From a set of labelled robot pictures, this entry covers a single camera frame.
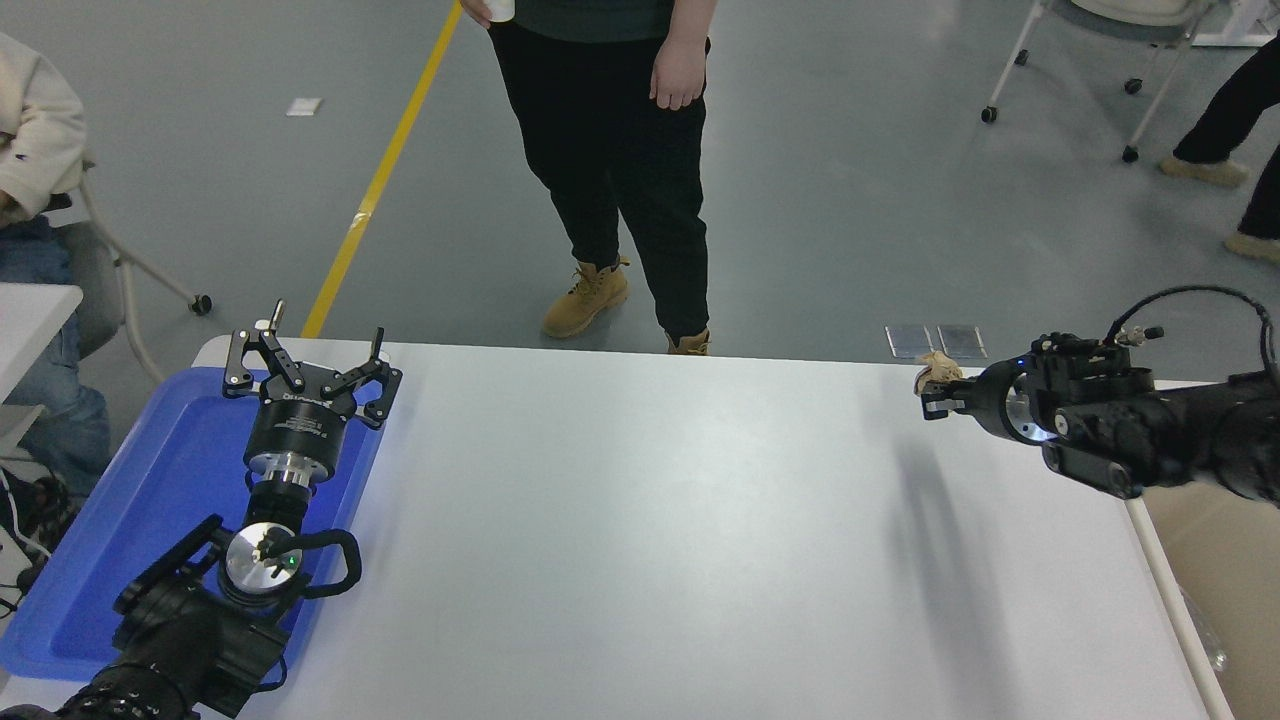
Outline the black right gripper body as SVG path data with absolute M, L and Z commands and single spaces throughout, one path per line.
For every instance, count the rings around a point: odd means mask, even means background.
M 972 387 L 972 416 L 989 434 L 1029 445 L 1007 411 L 1009 393 L 1023 370 L 1014 360 L 1004 360 L 987 366 Z

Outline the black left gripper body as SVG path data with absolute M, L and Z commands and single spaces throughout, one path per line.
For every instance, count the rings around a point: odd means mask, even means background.
M 323 471 L 337 468 L 346 424 L 355 415 L 355 396 L 334 398 L 298 395 L 288 389 L 259 388 L 260 409 L 250 432 L 243 461 L 264 471 L 270 456 L 300 455 Z

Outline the standing person's left hand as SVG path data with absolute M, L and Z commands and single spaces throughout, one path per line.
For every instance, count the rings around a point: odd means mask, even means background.
M 652 68 L 650 100 L 662 110 L 684 110 L 701 97 L 705 81 L 705 40 L 668 37 Z

